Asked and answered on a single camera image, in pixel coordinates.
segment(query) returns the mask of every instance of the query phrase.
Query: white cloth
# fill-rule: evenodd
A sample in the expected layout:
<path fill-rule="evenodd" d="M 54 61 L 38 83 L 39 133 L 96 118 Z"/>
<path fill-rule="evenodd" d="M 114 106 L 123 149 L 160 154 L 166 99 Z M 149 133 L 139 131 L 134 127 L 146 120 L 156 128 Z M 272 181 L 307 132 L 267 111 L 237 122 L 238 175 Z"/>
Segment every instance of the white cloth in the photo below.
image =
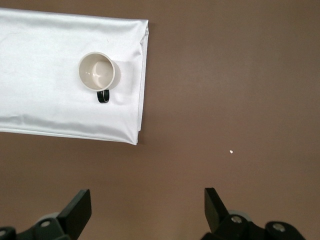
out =
<path fill-rule="evenodd" d="M 0 131 L 137 144 L 148 20 L 0 8 L 0 29 Z M 108 103 L 80 82 L 90 52 L 121 71 Z"/>

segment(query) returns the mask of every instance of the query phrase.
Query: folded white fabric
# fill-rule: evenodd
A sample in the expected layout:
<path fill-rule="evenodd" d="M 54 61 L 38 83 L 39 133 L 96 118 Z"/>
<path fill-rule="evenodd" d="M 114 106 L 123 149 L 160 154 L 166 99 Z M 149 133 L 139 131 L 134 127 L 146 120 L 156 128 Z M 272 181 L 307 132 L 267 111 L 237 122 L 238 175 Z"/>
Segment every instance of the folded white fabric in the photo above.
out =
<path fill-rule="evenodd" d="M 137 144 L 147 20 L 0 8 L 0 28 L 0 131 Z M 108 103 L 80 81 L 90 52 L 120 69 Z"/>

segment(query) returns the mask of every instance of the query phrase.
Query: mug handle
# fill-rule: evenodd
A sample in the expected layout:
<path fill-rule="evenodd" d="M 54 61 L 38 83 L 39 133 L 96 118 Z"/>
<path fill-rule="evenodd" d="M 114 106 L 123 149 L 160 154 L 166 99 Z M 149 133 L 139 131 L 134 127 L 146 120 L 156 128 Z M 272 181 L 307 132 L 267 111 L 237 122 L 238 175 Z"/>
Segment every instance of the mug handle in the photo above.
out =
<path fill-rule="evenodd" d="M 109 102 L 109 97 L 110 97 L 109 90 L 97 91 L 96 94 L 101 104 L 105 104 Z"/>

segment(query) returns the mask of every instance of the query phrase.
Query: black plastic part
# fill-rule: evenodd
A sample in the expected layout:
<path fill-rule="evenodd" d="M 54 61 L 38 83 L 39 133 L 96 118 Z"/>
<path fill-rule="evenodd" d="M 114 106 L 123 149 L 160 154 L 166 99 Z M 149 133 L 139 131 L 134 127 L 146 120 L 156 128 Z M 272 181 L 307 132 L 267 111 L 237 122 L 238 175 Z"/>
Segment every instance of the black plastic part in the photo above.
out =
<path fill-rule="evenodd" d="M 11 226 L 0 227 L 0 232 L 4 232 L 4 234 L 0 236 L 0 240 L 16 239 L 16 230 Z"/>
<path fill-rule="evenodd" d="M 16 235 L 16 240 L 35 240 L 34 226 Z"/>
<path fill-rule="evenodd" d="M 274 228 L 275 224 L 284 226 L 284 231 Z M 306 240 L 301 233 L 292 225 L 282 221 L 270 221 L 265 225 L 265 231 L 274 240 Z"/>
<path fill-rule="evenodd" d="M 46 218 L 38 222 L 34 226 L 34 236 L 36 240 L 70 240 L 56 218 Z"/>
<path fill-rule="evenodd" d="M 97 91 L 96 94 L 98 97 L 98 101 L 101 104 L 105 104 L 105 103 L 109 102 L 109 98 L 110 98 L 109 90 Z"/>
<path fill-rule="evenodd" d="M 214 188 L 204 189 L 204 213 L 212 233 L 229 216 L 228 210 Z"/>
<path fill-rule="evenodd" d="M 270 240 L 270 238 L 266 235 L 265 229 L 255 225 L 252 221 L 249 222 L 249 239 Z"/>
<path fill-rule="evenodd" d="M 241 219 L 241 222 L 233 222 L 232 217 Z M 213 233 L 218 239 L 226 240 L 247 240 L 249 239 L 249 223 L 239 215 L 227 216 Z"/>
<path fill-rule="evenodd" d="M 81 190 L 56 217 L 71 240 L 77 240 L 91 217 L 90 191 Z"/>
<path fill-rule="evenodd" d="M 214 236 L 211 232 L 207 232 L 201 240 L 221 240 L 221 238 Z"/>

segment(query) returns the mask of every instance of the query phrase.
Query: mug rim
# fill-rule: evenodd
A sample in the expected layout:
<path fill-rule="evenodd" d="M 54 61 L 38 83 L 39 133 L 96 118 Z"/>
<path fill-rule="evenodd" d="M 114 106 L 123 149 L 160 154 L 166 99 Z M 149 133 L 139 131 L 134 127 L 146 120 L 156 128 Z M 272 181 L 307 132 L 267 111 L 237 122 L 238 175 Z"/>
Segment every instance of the mug rim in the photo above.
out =
<path fill-rule="evenodd" d="M 108 59 L 108 61 L 111 63 L 112 69 L 113 69 L 113 76 L 112 76 L 112 79 L 111 79 L 110 83 L 109 83 L 106 87 L 101 88 L 101 89 L 92 89 L 92 88 L 88 87 L 88 86 L 85 85 L 85 83 L 82 81 L 81 76 L 80 76 L 80 65 L 81 65 L 82 61 L 83 61 L 87 56 L 93 55 L 93 54 L 98 54 L 98 55 L 101 55 L 101 56 L 105 57 L 106 59 Z M 107 89 L 111 86 L 111 84 L 114 82 L 115 76 L 116 76 L 116 68 L 115 68 L 114 62 L 113 62 L 113 61 L 110 59 L 110 57 L 108 57 L 106 54 L 104 54 L 104 53 L 102 53 L 102 52 L 99 52 L 99 51 L 92 51 L 92 52 L 87 53 L 86 55 L 84 55 L 84 56 L 80 59 L 80 61 L 79 61 L 79 63 L 78 63 L 78 74 L 79 74 L 81 83 L 82 83 L 87 89 L 90 89 L 90 90 L 95 91 L 95 92 L 101 92 L 101 91 L 107 90 Z"/>

